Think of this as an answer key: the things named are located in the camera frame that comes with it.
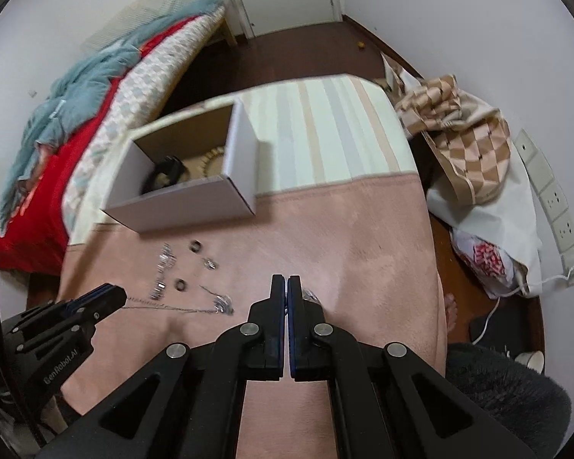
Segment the red blanket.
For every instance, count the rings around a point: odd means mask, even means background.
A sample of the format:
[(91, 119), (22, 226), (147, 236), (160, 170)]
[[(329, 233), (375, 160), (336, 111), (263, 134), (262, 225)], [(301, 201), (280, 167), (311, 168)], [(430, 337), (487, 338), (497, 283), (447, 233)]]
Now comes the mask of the red blanket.
[[(149, 49), (147, 42), (143, 58)], [(112, 80), (98, 115), (51, 155), (35, 187), (11, 216), (6, 233), (0, 235), (0, 272), (61, 273), (69, 244), (62, 218), (63, 194), (74, 167), (108, 114), (121, 80)]]

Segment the white paper cup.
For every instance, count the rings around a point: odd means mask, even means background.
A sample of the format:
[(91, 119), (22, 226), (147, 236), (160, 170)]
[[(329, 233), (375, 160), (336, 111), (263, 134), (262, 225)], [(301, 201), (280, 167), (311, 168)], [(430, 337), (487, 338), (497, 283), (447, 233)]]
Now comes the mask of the white paper cup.
[(545, 371), (545, 354), (540, 350), (522, 352), (516, 355), (514, 360), (538, 374), (542, 374)]

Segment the brown checkered cloth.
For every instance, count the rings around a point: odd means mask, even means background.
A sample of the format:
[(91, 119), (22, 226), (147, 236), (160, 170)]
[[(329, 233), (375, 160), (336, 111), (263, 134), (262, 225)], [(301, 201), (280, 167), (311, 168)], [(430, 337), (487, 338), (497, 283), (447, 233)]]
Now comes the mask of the brown checkered cloth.
[(386, 54), (379, 81), (408, 139), (423, 138), (457, 201), (491, 201), (505, 182), (510, 130), (501, 111), (458, 86), (453, 75), (418, 79)]

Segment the white power strip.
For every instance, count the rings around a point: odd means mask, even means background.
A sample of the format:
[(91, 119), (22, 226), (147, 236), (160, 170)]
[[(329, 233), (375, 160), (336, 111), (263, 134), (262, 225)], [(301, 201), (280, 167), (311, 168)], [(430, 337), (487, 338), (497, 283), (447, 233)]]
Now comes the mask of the white power strip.
[(562, 262), (562, 277), (568, 286), (574, 285), (574, 220), (569, 204), (555, 173), (541, 149), (525, 130), (513, 141), (525, 165), (530, 184), (550, 225)]

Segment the blue-grey quilt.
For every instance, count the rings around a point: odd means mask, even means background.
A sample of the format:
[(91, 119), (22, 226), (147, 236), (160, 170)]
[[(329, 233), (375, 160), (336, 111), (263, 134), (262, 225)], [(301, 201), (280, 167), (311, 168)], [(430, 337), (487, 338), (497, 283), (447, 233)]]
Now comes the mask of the blue-grey quilt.
[(109, 93), (112, 80), (123, 77), (140, 62), (143, 45), (185, 21), (211, 15), (223, 0), (195, 0), (163, 17), (144, 23), (90, 57), (76, 62), (51, 85), (46, 100), (31, 114), (6, 178), (0, 201), (0, 235), (7, 231), (11, 216), (24, 197), (23, 185), (40, 161), (40, 148), (56, 150), (87, 121), (94, 118)]

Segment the black smart band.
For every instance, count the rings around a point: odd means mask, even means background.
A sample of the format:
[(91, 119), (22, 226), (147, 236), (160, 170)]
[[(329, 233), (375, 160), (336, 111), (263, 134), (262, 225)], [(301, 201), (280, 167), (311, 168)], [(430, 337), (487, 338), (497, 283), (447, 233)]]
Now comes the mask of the black smart band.
[(167, 155), (161, 162), (154, 165), (151, 173), (146, 177), (141, 188), (141, 194), (172, 187), (178, 182), (185, 182), (191, 178), (188, 167), (176, 155)]

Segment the checkered bed sheet mattress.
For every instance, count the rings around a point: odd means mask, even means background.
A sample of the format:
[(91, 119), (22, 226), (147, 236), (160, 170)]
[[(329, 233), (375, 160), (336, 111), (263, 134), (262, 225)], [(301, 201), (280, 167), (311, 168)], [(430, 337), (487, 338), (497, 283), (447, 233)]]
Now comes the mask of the checkered bed sheet mattress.
[(192, 60), (225, 23), (225, 6), (177, 23), (149, 42), (144, 58), (120, 81), (96, 134), (74, 167), (62, 198), (62, 218), (70, 241), (83, 228), (85, 200), (96, 171), (115, 143), (130, 130), (155, 119)]

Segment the dark fluffy seat cover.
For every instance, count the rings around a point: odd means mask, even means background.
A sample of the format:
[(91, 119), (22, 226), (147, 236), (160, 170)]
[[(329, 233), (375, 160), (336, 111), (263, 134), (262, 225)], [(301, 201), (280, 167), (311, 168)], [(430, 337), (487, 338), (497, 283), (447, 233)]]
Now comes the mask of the dark fluffy seat cover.
[(552, 378), (477, 345), (447, 350), (446, 379), (523, 440), (538, 458), (553, 458), (563, 443), (571, 400)]

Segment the pink striped table cloth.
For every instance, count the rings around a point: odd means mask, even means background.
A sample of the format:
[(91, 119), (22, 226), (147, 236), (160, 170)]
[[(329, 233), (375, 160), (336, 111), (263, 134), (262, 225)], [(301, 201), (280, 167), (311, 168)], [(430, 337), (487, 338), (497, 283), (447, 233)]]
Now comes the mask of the pink striped table cloth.
[[(420, 177), (399, 119), (354, 76), (239, 92), (260, 143), (255, 216), (146, 236), (99, 222), (67, 252), (62, 298), (102, 283), (127, 307), (100, 322), (62, 388), (86, 413), (174, 342), (199, 346), (246, 320), (273, 275), (299, 276), (357, 340), (399, 341), (443, 371), (447, 327)], [(210, 258), (216, 270), (203, 265)]]

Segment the white red plastic bag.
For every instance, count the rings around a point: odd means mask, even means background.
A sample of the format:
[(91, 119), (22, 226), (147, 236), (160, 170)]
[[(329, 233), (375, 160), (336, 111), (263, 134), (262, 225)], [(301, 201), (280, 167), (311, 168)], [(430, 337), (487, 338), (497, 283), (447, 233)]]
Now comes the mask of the white red plastic bag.
[(450, 235), (454, 252), (474, 273), (489, 298), (513, 294), (517, 286), (514, 262), (503, 249), (456, 228)]

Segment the white cardboard box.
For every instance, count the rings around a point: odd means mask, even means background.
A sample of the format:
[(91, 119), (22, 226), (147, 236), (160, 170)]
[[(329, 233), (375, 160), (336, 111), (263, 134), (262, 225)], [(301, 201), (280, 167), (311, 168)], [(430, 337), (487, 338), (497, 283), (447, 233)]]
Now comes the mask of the white cardboard box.
[[(191, 178), (141, 194), (167, 155)], [(199, 112), (182, 111), (127, 144), (104, 213), (137, 233), (249, 218), (256, 212), (258, 140), (238, 99)]]

